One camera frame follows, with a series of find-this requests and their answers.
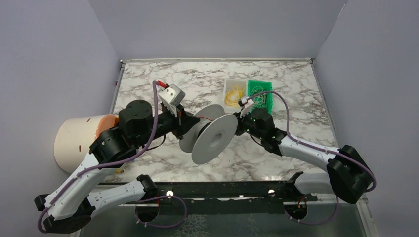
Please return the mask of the white perforated cable spool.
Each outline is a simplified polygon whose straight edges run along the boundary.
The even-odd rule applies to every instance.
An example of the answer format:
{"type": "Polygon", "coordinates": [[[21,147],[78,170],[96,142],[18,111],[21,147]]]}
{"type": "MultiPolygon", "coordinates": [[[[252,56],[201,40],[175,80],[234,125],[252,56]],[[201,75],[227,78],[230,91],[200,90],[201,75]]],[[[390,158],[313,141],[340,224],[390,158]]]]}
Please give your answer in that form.
{"type": "Polygon", "coordinates": [[[200,122],[179,141],[182,151],[191,154],[195,164],[206,164],[215,159],[233,139],[238,121],[227,114],[221,105],[204,107],[195,114],[200,122]]]}

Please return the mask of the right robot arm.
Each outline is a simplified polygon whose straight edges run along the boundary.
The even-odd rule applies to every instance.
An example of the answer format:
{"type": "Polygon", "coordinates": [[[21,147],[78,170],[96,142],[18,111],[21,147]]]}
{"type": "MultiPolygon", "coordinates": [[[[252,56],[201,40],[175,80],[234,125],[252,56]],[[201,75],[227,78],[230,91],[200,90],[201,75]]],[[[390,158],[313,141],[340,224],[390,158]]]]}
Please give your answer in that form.
{"type": "Polygon", "coordinates": [[[374,185],[371,169],[350,145],[322,147],[295,138],[276,128],[273,117],[263,108],[245,116],[239,112],[233,115],[238,120],[236,135],[247,133],[252,138],[258,138],[260,145],[269,153],[296,158],[324,171],[312,176],[299,175],[295,186],[301,194],[332,193],[346,203],[355,204],[374,185]]]}

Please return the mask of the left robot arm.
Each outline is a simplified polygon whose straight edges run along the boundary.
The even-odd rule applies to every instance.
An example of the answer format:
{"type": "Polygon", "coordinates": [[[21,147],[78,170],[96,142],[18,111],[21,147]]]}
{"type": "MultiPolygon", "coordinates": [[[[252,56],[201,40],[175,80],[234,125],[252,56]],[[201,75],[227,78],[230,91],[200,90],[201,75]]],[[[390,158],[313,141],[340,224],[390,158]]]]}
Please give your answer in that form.
{"type": "Polygon", "coordinates": [[[168,133],[181,138],[200,121],[182,105],[175,107],[175,113],[168,109],[159,113],[158,103],[144,100],[130,102],[118,119],[92,143],[79,167],[56,191],[35,198],[41,212],[40,232],[70,234],[109,208],[134,201],[158,203],[158,188],[148,175],[104,192],[94,193],[93,189],[117,168],[146,152],[153,140],[168,133]]]}

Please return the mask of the green plastic bin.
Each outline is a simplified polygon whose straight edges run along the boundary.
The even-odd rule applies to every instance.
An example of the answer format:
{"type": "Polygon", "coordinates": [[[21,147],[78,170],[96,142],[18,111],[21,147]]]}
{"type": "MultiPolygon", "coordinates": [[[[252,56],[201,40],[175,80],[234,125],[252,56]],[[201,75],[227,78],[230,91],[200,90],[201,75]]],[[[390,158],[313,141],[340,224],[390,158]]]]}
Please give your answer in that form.
{"type": "MultiPolygon", "coordinates": [[[[271,91],[272,83],[267,81],[248,81],[248,96],[254,96],[263,91],[271,91]]],[[[264,93],[253,98],[254,106],[253,109],[265,108],[268,113],[271,113],[273,106],[273,98],[271,93],[264,93]]]]}

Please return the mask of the white plastic bin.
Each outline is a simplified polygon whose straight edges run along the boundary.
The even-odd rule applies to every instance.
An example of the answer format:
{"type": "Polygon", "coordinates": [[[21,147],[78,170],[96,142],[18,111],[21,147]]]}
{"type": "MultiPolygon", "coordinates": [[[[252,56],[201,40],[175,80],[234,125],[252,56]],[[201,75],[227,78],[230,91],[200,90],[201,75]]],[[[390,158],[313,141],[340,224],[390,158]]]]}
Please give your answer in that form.
{"type": "Polygon", "coordinates": [[[225,79],[222,106],[225,112],[234,113],[240,109],[239,100],[247,95],[248,81],[245,79],[225,79]]]}

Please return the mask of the cream cylinder winding machine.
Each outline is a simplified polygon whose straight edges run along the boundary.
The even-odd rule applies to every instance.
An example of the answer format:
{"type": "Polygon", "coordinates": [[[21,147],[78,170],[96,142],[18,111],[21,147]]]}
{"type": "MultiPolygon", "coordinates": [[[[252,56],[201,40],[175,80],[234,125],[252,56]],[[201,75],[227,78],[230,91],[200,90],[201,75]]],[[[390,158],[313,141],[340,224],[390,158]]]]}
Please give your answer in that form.
{"type": "Polygon", "coordinates": [[[114,127],[118,117],[112,114],[71,118],[62,123],[54,141],[58,166],[72,173],[83,161],[90,145],[106,129],[114,127]]]}

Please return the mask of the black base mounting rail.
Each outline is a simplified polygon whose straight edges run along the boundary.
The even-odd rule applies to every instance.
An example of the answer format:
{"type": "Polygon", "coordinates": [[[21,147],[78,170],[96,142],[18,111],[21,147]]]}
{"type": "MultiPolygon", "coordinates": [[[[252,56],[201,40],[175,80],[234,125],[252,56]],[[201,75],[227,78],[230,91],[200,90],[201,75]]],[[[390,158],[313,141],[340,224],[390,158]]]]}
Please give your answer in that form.
{"type": "Polygon", "coordinates": [[[283,214],[284,205],[297,207],[316,201],[302,194],[293,181],[237,182],[157,182],[158,201],[141,204],[130,201],[136,214],[216,215],[216,214],[283,214]]]}

